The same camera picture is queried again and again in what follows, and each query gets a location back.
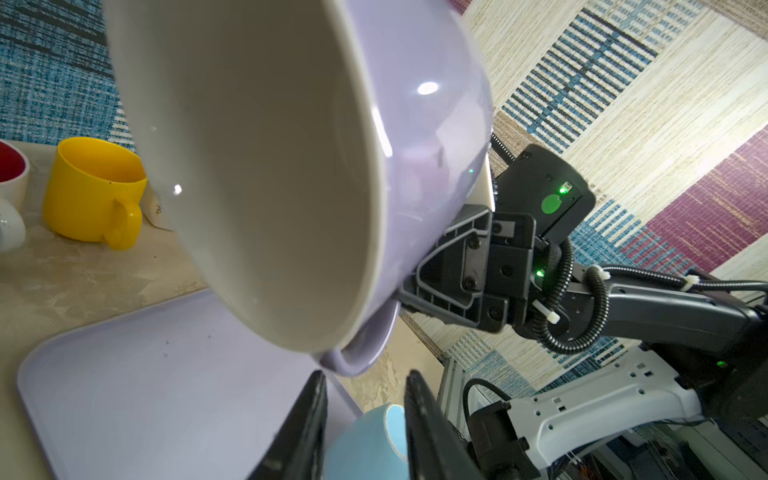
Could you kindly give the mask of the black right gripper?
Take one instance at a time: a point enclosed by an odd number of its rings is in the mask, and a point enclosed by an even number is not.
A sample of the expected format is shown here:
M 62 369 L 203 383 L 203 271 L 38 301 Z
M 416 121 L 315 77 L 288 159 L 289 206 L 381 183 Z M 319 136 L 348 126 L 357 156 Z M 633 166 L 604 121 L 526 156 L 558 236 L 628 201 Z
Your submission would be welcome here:
M 499 332 L 504 323 L 520 323 L 527 311 L 535 237 L 531 215 L 493 216 L 485 206 L 465 205 L 406 277 L 398 300 L 444 324 L 488 333 Z

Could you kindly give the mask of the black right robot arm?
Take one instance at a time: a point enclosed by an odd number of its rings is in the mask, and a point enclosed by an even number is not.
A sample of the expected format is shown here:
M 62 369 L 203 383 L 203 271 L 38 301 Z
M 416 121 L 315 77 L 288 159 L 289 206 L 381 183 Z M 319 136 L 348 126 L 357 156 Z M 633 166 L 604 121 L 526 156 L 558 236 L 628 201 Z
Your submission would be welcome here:
M 471 200 L 398 290 L 408 309 L 451 325 L 516 334 L 565 356 L 604 337 L 635 346 L 610 365 L 545 393 L 465 409 L 464 426 L 408 411 L 415 478 L 555 476 L 577 448 L 636 426 L 754 420 L 767 413 L 767 307 L 739 293 L 763 281 L 724 281 L 617 264 L 582 265 L 570 234 L 595 205 L 586 180 L 531 144 Z

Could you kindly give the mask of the white mug dark rim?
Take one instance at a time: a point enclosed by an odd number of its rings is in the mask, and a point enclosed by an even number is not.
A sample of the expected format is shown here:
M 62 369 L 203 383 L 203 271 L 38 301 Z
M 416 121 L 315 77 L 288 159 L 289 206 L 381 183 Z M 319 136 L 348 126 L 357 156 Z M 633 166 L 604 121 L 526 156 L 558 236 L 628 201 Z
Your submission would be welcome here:
M 1 252 L 20 248 L 26 239 L 21 212 L 27 192 L 30 162 L 15 146 L 1 141 Z

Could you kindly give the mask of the purple mug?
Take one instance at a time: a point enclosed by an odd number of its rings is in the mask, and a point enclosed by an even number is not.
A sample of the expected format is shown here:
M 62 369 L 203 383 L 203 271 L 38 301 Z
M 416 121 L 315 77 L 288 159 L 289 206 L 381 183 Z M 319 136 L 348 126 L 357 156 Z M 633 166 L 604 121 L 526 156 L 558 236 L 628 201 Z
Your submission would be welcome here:
M 207 284 L 356 376 L 487 156 L 482 58 L 447 1 L 106 1 L 130 132 Z

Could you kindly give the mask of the light blue mug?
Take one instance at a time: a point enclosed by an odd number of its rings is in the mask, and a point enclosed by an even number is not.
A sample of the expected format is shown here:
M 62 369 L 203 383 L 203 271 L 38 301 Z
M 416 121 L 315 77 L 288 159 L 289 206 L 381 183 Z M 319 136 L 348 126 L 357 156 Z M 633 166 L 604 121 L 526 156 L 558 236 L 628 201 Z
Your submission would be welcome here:
M 324 479 L 409 479 L 404 407 L 382 405 L 352 422 L 326 451 Z

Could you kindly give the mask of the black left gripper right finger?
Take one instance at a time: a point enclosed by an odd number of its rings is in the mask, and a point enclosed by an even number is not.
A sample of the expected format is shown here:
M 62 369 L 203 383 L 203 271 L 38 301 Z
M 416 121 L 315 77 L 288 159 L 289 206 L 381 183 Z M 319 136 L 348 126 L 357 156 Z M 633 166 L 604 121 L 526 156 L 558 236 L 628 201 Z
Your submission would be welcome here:
M 482 479 L 417 370 L 406 378 L 404 412 L 410 479 Z

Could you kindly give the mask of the white tall mug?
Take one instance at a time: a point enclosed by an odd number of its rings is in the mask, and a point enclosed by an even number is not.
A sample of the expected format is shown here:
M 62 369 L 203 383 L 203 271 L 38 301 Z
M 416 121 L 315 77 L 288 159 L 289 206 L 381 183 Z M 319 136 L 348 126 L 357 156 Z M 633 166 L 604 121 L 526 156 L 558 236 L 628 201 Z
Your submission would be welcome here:
M 170 222 L 160 204 L 159 197 L 154 193 L 150 185 L 147 185 L 140 207 L 147 221 L 155 228 L 172 231 Z

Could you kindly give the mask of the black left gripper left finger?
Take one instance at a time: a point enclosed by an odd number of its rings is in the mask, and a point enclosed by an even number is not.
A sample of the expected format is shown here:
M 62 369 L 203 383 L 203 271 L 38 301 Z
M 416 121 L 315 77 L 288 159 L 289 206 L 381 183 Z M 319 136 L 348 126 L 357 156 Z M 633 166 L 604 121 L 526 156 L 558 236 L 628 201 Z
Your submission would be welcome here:
M 321 479 L 327 416 L 326 376 L 321 370 L 315 370 L 247 479 Z

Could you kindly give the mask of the yellow mug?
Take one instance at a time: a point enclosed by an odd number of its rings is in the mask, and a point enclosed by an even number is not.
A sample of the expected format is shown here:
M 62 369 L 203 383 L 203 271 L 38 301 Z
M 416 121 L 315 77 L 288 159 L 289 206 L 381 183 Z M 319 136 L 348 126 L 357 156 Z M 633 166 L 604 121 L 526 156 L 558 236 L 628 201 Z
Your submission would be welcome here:
M 141 230 L 147 184 L 134 152 L 106 140 L 67 138 L 56 147 L 43 218 L 63 237 L 127 250 Z

